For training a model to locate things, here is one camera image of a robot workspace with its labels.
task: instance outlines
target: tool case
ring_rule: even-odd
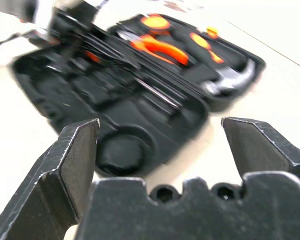
[[[133,66],[138,71],[138,77],[146,85],[178,103],[179,109],[137,82],[136,75],[126,65],[98,64],[100,59],[87,51],[67,54],[69,41],[63,41],[64,38],[59,44],[24,55],[12,64],[20,87],[56,132],[75,122],[100,118],[95,171],[102,176],[146,176],[165,164],[200,131],[209,116],[208,104],[213,110],[219,106],[224,108],[248,88],[235,95],[207,97],[182,74],[162,66],[115,36],[119,26],[140,17],[123,21],[108,32],[94,26],[89,34],[101,47],[117,51],[130,69]],[[194,26],[164,17],[195,30]],[[258,77],[265,66],[262,59],[221,38],[216,44],[219,42],[252,58],[256,62],[254,79]],[[65,64],[65,71],[52,70],[56,63]]]

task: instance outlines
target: screwdriver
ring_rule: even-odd
[[[177,102],[174,102],[172,100],[170,100],[168,97],[166,97],[165,95],[161,94],[160,92],[158,92],[157,90],[155,90],[153,87],[151,87],[150,85],[146,84],[144,81],[142,81],[140,78],[135,77],[135,80],[141,84],[145,89],[149,90],[149,92],[151,92],[152,94],[156,95],[158,98],[160,98],[162,101],[164,101],[165,103],[167,103],[168,105],[170,105],[171,107],[173,107],[176,110],[180,109],[180,105]]]
[[[187,52],[199,61],[207,64],[212,69],[225,65],[225,61],[216,55],[210,44],[201,36],[191,31],[191,29],[175,28],[171,35],[178,41],[186,45]]]

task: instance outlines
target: tool kit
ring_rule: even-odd
[[[0,240],[300,240],[300,149],[270,124],[225,117],[242,185],[188,179],[182,192],[139,177],[92,182],[99,121],[65,127],[0,215]]]
[[[156,14],[138,15],[107,32],[87,20],[78,20],[83,11],[92,19],[101,8],[86,9],[89,6],[83,3],[76,12],[59,9],[50,29],[58,43],[20,57],[12,70],[30,101],[58,133],[72,123],[100,118],[95,170],[102,176],[144,177],[165,164],[205,125],[208,105],[224,108],[264,67],[260,58],[236,48],[242,52],[236,55],[235,66],[243,69],[238,73],[226,65],[226,58],[216,55],[223,53],[225,46],[216,53],[200,46],[203,56],[219,59],[218,63],[211,61],[218,65],[213,71],[215,66],[201,63],[201,56],[189,54],[195,53],[198,45],[183,35],[179,41],[172,39],[170,31],[182,22]],[[139,29],[143,22],[164,22],[168,27],[159,32],[149,29],[144,36]],[[194,34],[199,43],[205,41],[194,27],[181,28],[194,31],[190,35]],[[218,38],[215,45],[219,42],[225,41]],[[195,50],[186,48],[187,44]],[[246,71],[249,61],[251,74]],[[213,81],[212,76],[219,76],[220,82]],[[197,86],[191,79],[197,79]]]
[[[213,112],[227,108],[259,77],[265,62],[218,36],[163,14],[137,15],[108,29],[143,58],[200,96]]]

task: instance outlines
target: metal tool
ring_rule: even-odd
[[[88,38],[88,33],[93,24],[91,21],[93,21],[93,18],[100,12],[101,8],[108,2],[109,0],[102,0],[101,3],[98,6],[92,6],[88,4],[87,2],[83,3],[83,6],[81,6],[83,9],[78,8],[77,11],[73,11],[73,14],[75,15],[82,15],[82,10],[89,10],[89,14],[87,14],[87,17],[81,16],[81,21],[84,22],[81,23],[78,19],[75,17],[72,17],[67,12],[60,11],[62,13],[63,19],[67,21],[67,23],[70,26],[74,26],[73,28],[69,29],[69,32],[73,32],[72,35],[70,35],[67,40],[69,46],[62,52],[59,56],[59,58],[54,61],[52,64],[48,65],[47,67],[62,73],[63,69],[67,66],[68,61],[70,58],[80,49],[82,43],[86,38]],[[52,28],[58,28],[58,24],[54,22],[54,24],[51,25]]]
[[[300,149],[268,123],[222,120],[242,185],[196,177],[150,195],[137,177],[93,182],[99,126],[62,130],[0,215],[0,240],[62,240],[78,223],[74,240],[300,240]]]
[[[246,86],[255,75],[256,63],[248,59],[243,71],[237,72],[230,67],[215,69],[219,75],[217,81],[205,81],[201,87],[211,95],[230,94]]]
[[[144,88],[146,88],[147,90],[149,90],[152,94],[156,95],[158,98],[160,98],[162,101],[166,102],[167,104],[169,104],[171,107],[173,107],[176,110],[180,109],[180,104],[169,99],[168,97],[166,97],[165,95],[163,95],[162,93],[158,92],[157,90],[155,90],[153,87],[151,87],[150,85],[146,84],[144,81],[142,81],[140,78],[135,77],[135,80],[141,84]]]
[[[122,31],[122,30],[117,31],[117,33],[120,38],[130,41],[131,45],[135,49],[146,52],[147,54],[150,54],[167,63],[174,64],[173,62],[169,61],[168,59],[162,56],[155,54],[154,52],[161,52],[167,54],[168,56],[173,57],[179,63],[185,66],[187,66],[190,63],[189,56],[184,51],[180,50],[179,48],[171,44],[165,43],[163,41],[158,41],[150,35],[138,36],[135,35],[134,33]]]
[[[84,41],[80,48],[86,50],[86,55],[98,64],[115,64],[133,70],[140,68],[140,64],[131,52],[131,49],[122,44],[116,37],[109,36],[110,42],[105,42],[93,34],[86,34],[82,37]]]
[[[247,85],[255,75],[256,64],[253,60],[247,61],[243,71],[238,72],[230,68],[227,63],[213,52],[210,44],[190,29],[174,29],[171,35],[185,43],[188,53],[215,70],[219,79],[215,82],[204,82],[202,88],[211,95],[232,93]]]

